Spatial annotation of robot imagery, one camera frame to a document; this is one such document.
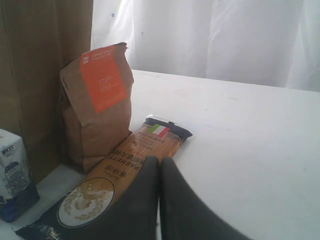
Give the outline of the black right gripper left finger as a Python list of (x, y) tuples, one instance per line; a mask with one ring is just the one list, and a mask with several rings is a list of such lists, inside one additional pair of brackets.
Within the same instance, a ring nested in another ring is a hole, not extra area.
[(82, 239), (155, 240), (159, 187), (159, 160), (148, 156), (122, 197), (85, 227)]

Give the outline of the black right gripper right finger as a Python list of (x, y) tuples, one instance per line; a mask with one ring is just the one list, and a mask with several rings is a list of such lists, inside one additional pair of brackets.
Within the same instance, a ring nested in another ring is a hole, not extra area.
[(163, 240), (249, 239), (205, 205), (171, 157), (160, 164), (159, 211)]

